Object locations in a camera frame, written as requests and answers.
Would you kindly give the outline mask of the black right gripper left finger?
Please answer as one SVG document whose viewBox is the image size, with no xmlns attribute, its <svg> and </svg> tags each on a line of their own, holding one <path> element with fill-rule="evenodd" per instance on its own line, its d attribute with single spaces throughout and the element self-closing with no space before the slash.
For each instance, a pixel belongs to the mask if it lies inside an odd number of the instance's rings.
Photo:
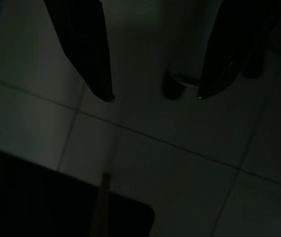
<svg viewBox="0 0 281 237">
<path fill-rule="evenodd" d="M 66 57 L 96 97 L 114 102 L 102 2 L 46 0 L 44 3 Z"/>
</svg>

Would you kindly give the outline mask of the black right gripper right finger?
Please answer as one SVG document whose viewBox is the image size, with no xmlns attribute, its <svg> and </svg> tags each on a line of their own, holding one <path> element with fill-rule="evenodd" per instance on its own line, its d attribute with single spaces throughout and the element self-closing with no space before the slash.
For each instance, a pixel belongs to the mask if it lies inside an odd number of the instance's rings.
<svg viewBox="0 0 281 237">
<path fill-rule="evenodd" d="M 199 99 L 228 88 L 281 19 L 281 0 L 224 0 L 209 37 Z"/>
</svg>

